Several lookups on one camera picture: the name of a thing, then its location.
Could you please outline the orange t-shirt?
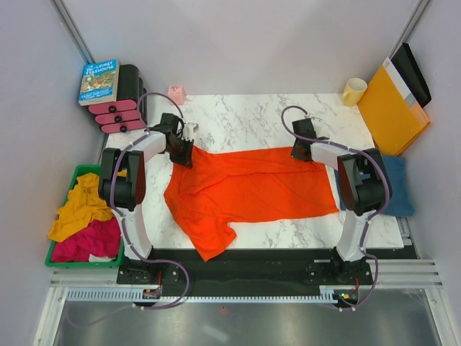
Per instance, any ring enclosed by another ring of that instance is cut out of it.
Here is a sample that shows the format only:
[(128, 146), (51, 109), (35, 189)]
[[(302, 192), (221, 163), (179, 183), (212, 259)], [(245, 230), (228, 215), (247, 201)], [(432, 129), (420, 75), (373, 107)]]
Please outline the orange t-shirt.
[(291, 149), (212, 154), (195, 147), (193, 166), (175, 164), (164, 199), (204, 261), (236, 238), (232, 223), (315, 218), (337, 213), (322, 164), (292, 158)]

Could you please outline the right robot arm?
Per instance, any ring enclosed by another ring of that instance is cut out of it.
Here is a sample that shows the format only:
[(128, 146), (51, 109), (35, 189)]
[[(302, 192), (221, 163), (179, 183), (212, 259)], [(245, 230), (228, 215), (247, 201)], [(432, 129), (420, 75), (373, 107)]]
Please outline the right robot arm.
[(387, 207), (392, 195), (382, 154), (376, 148), (357, 151), (318, 137), (310, 119), (292, 122), (292, 129), (296, 137), (293, 158), (324, 164), (338, 173), (346, 218), (336, 245), (340, 259), (330, 265), (329, 272), (335, 282), (348, 283), (356, 275), (353, 262), (365, 256), (370, 218)]

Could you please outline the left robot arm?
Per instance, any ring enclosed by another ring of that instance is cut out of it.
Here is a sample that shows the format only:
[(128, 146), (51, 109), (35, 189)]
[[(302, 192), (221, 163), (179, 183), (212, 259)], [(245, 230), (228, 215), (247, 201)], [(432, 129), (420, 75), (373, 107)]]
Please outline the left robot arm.
[(143, 220), (142, 203), (146, 196), (146, 164), (158, 154), (186, 168), (192, 167), (196, 123), (164, 113), (159, 124), (147, 127), (140, 138), (124, 149), (106, 148), (99, 173), (99, 197), (111, 208), (120, 227), (125, 256), (139, 260), (133, 275), (142, 283), (152, 283), (158, 266), (148, 259), (152, 250)]

